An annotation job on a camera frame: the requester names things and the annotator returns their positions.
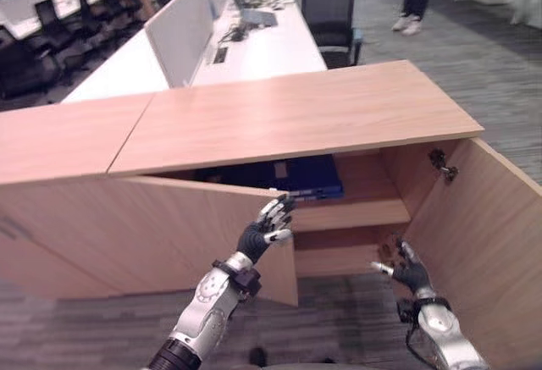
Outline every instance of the wooden cabinet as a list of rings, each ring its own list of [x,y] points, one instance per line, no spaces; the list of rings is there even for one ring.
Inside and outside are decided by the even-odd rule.
[[[7,214],[24,222],[36,241],[120,294],[195,287],[279,193],[153,177],[0,192],[9,199]],[[262,258],[263,296],[297,303],[293,258],[291,243]]]
[[[0,273],[31,294],[48,298],[115,295],[88,273],[35,242],[33,233],[0,205]]]
[[[537,358],[542,191],[406,61],[25,112],[0,114],[15,137],[36,129],[0,135],[0,209],[31,240],[0,236],[0,275],[30,292],[192,288],[279,194],[194,170],[332,154],[345,196],[299,205],[295,241],[257,265],[260,296],[295,305],[298,278],[369,272],[399,231],[495,368]],[[451,183],[435,148],[459,168]]]

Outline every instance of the black robotic glove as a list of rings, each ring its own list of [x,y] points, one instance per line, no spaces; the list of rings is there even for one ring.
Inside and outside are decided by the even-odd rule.
[[[381,262],[372,262],[371,265],[407,286],[413,294],[416,294],[422,288],[430,288],[429,274],[414,250],[404,240],[398,240],[396,245],[399,254],[405,259],[404,263],[396,268],[386,266]]]
[[[273,199],[262,211],[257,220],[251,222],[241,235],[237,251],[251,259],[256,264],[269,245],[292,237],[292,232],[286,226],[291,222],[291,211],[296,207],[294,199],[281,195]]]
[[[420,262],[412,262],[404,267],[395,268],[391,278],[406,285],[413,294],[422,288],[431,286],[427,270]]]

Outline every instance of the robotic arm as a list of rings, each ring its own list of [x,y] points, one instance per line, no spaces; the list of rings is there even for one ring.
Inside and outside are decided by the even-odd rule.
[[[371,264],[392,279],[406,285],[416,297],[413,303],[402,300],[397,305],[401,321],[412,323],[412,328],[406,334],[406,346],[409,351],[429,367],[437,370],[489,370],[481,355],[461,333],[459,321],[451,312],[448,302],[444,298],[437,297],[427,270],[414,250],[404,240],[398,240],[397,247],[406,261],[404,266],[392,268],[381,262]],[[427,362],[410,346],[410,338],[416,329],[421,329],[429,337],[438,366]]]
[[[288,196],[272,200],[239,239],[237,251],[213,268],[196,287],[190,305],[181,313],[147,370],[197,370],[221,340],[226,323],[240,302],[260,289],[253,268],[270,245],[292,236],[287,228],[295,203]]]

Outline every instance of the open cabinet door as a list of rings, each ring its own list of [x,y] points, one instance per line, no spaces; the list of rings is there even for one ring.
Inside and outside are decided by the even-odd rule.
[[[8,212],[30,228],[35,242],[122,294],[195,288],[214,260],[235,251],[244,228],[279,194],[154,177],[3,191]],[[260,296],[297,304],[291,241],[271,247],[257,270]]]
[[[116,295],[116,290],[39,247],[32,233],[0,209],[0,277],[45,298]]]
[[[459,175],[434,184],[406,238],[463,333],[495,369],[540,360],[542,191],[480,139],[448,160]]]

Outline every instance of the blue folder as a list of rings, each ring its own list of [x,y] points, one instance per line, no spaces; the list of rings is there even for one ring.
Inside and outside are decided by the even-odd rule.
[[[195,178],[220,184],[276,188],[289,191],[298,200],[344,195],[331,155],[203,168],[196,171]]]

